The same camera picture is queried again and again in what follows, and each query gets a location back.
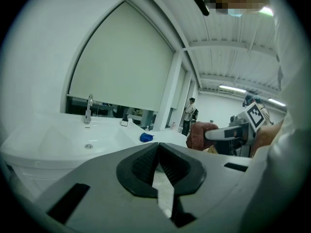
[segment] gray device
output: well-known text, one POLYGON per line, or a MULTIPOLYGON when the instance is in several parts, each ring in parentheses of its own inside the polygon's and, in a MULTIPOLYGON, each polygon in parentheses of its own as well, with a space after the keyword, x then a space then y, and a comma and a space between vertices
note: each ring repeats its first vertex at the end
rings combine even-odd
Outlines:
POLYGON ((309 136, 310 131, 286 135, 253 159, 174 144, 135 146, 83 163, 25 208, 58 233, 261 232, 305 182, 309 136), (158 207, 152 188, 159 163, 174 187, 171 218, 158 207))
POLYGON ((205 132, 205 138, 211 141, 229 141, 230 155, 250 157, 251 145, 257 130, 265 118, 256 102, 253 102, 237 116, 230 118, 229 127, 205 132))

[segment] white wall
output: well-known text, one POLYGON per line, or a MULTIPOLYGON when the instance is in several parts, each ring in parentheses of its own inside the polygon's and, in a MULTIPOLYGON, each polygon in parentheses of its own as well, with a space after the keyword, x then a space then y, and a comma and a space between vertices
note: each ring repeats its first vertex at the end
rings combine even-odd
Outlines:
MULTIPOLYGON (((244 109, 241 101, 204 94, 199 94, 196 107, 199 110, 198 121, 209 122, 214 120, 213 123, 219 128, 228 127, 230 117, 236 116, 244 109)), ((268 111, 274 124, 285 117, 285 114, 268 111)))
MULTIPOLYGON (((0 56, 0 144, 35 112, 59 113, 74 62, 99 22, 124 0, 30 0, 0 56)), ((171 24, 150 0, 131 0, 178 50, 171 24)))

